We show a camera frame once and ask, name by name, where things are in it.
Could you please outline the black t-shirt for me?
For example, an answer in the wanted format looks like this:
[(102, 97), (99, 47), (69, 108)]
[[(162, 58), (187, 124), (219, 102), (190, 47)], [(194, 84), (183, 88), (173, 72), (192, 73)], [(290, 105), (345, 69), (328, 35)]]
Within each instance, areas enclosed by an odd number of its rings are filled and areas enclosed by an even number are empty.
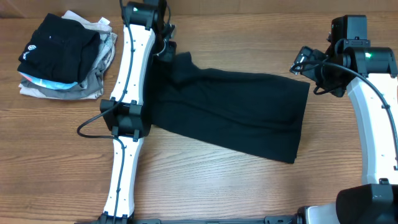
[(166, 131), (288, 164), (301, 138), (310, 85), (266, 73), (201, 69), (189, 53), (153, 62), (152, 123)]

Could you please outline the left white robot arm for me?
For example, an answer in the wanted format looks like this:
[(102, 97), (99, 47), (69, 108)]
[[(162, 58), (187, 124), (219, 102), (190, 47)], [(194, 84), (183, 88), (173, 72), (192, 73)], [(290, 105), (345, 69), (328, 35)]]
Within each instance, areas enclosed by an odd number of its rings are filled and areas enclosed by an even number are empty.
[(144, 86), (153, 60), (171, 62), (175, 25), (165, 19), (166, 0), (129, 2), (122, 7), (124, 46), (117, 82), (100, 111), (113, 139), (109, 194), (98, 223), (129, 223), (139, 154), (150, 124), (144, 117)]

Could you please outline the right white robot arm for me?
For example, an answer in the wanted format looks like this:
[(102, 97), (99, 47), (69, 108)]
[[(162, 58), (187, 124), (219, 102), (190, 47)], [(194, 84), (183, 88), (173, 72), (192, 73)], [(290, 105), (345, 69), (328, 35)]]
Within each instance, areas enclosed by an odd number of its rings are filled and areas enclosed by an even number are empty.
[(337, 97), (348, 94), (362, 150), (362, 184), (333, 203), (303, 207), (297, 223), (397, 223), (397, 64), (389, 47), (326, 54), (304, 46), (290, 71)]

